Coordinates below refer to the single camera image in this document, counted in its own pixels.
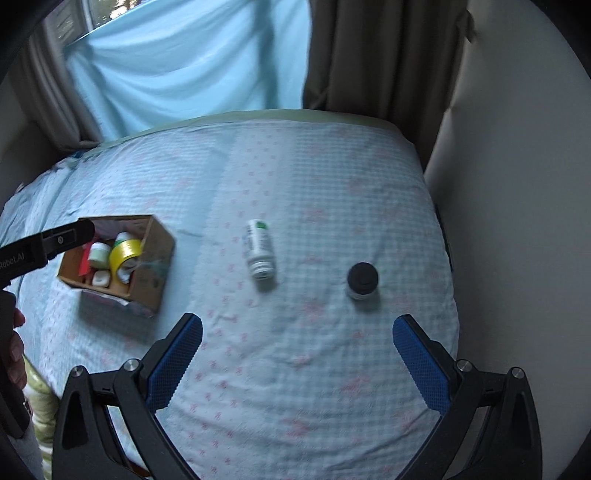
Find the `person's left hand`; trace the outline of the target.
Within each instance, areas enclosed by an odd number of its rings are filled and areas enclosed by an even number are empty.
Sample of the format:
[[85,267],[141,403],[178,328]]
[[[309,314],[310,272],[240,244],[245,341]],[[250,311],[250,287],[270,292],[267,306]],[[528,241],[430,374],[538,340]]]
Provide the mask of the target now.
[[13,329],[8,344],[9,361],[6,366],[8,378],[19,389],[23,390],[27,383],[26,367],[24,362],[24,343],[16,331],[26,322],[23,313],[16,308],[13,313]]

